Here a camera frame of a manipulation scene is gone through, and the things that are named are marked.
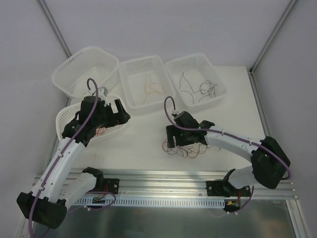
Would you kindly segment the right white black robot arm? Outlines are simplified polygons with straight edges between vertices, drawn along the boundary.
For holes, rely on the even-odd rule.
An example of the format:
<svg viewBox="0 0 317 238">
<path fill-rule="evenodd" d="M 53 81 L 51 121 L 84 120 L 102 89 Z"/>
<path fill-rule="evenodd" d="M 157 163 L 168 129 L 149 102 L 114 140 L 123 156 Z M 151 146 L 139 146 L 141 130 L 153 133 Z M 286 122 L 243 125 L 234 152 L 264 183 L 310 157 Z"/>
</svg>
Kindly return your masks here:
<svg viewBox="0 0 317 238">
<path fill-rule="evenodd" d="M 166 135 L 169 149 L 200 143 L 219 147 L 250 162 L 248 167 L 231 169 L 222 180 L 209 182 L 207 189 L 212 196 L 231 197 L 240 191 L 248 196 L 250 192 L 246 188 L 252 185 L 275 189 L 290 176 L 290 160 L 270 136 L 252 139 L 233 134 L 211 121 L 197 122 L 186 111 L 173 115 L 171 125 L 166 127 Z"/>
</svg>

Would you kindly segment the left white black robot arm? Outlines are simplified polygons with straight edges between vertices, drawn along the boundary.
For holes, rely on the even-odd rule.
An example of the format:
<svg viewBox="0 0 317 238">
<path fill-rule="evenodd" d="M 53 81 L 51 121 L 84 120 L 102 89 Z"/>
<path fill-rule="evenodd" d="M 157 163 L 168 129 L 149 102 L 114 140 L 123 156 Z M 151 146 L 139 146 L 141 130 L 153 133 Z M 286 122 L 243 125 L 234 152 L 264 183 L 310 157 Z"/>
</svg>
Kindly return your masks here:
<svg viewBox="0 0 317 238">
<path fill-rule="evenodd" d="M 96 131 L 124 125 L 131 116 L 120 98 L 111 104 L 96 96 L 87 96 L 78 106 L 74 118 L 65 125 L 56 153 L 41 178 L 30 192 L 18 195 L 17 204 L 30 223 L 56 229 L 65 219 L 69 207 L 82 195 L 105 189 L 103 172 L 91 167 L 85 168 L 66 188 L 63 184 L 74 161 L 96 137 Z"/>
</svg>

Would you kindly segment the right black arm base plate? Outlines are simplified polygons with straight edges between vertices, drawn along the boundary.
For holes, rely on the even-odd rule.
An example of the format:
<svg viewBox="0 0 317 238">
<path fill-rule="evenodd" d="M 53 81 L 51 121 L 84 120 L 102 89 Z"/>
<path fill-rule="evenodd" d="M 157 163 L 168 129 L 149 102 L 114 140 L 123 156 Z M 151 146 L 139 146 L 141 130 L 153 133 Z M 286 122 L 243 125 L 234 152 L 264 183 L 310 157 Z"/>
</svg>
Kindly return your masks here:
<svg viewBox="0 0 317 238">
<path fill-rule="evenodd" d="M 206 181 L 206 190 L 207 195 L 211 197 L 249 197 L 251 195 L 251 189 L 249 186 L 237 189 L 228 182 L 220 180 Z"/>
</svg>

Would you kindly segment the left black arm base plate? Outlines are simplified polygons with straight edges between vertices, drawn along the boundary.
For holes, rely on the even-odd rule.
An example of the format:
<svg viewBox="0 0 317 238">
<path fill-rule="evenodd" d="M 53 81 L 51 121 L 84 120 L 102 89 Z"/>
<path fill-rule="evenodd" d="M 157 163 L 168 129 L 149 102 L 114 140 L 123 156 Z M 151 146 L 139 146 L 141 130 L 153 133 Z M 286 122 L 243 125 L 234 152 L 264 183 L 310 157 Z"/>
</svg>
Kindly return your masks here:
<svg viewBox="0 0 317 238">
<path fill-rule="evenodd" d="M 118 178 L 103 178 L 100 186 L 100 191 L 107 191 L 113 194 L 119 192 L 120 179 Z"/>
</svg>

